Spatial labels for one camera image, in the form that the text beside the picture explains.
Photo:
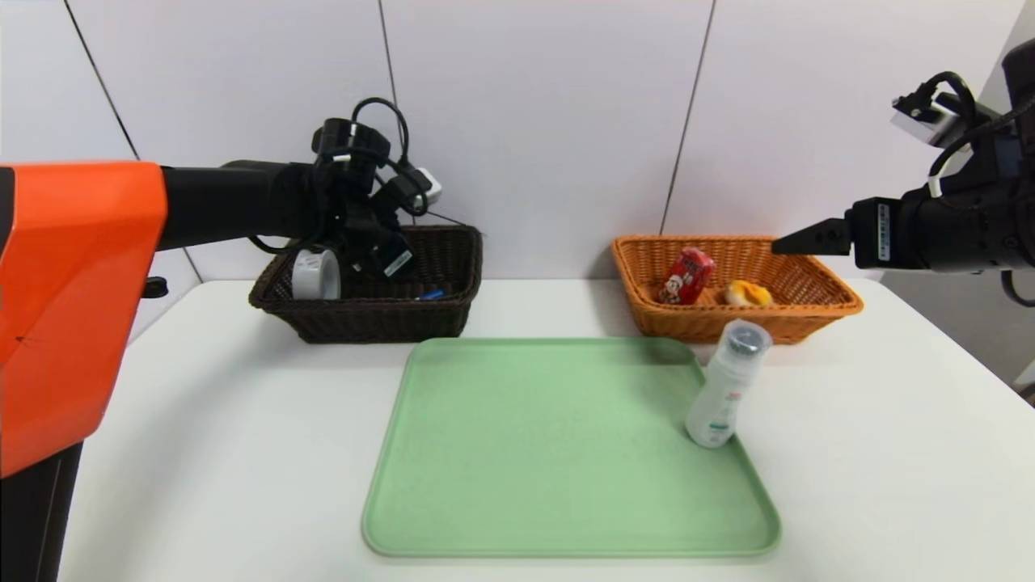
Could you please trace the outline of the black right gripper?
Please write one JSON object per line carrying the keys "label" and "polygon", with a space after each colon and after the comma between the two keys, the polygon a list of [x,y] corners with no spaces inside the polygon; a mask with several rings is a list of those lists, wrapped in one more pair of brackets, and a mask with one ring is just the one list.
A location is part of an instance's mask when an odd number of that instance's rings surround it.
{"label": "black right gripper", "polygon": [[853,242],[858,268],[942,273],[990,268],[988,224],[981,209],[955,206],[922,192],[854,203],[846,219],[820,221],[779,237],[771,251],[850,255]]}

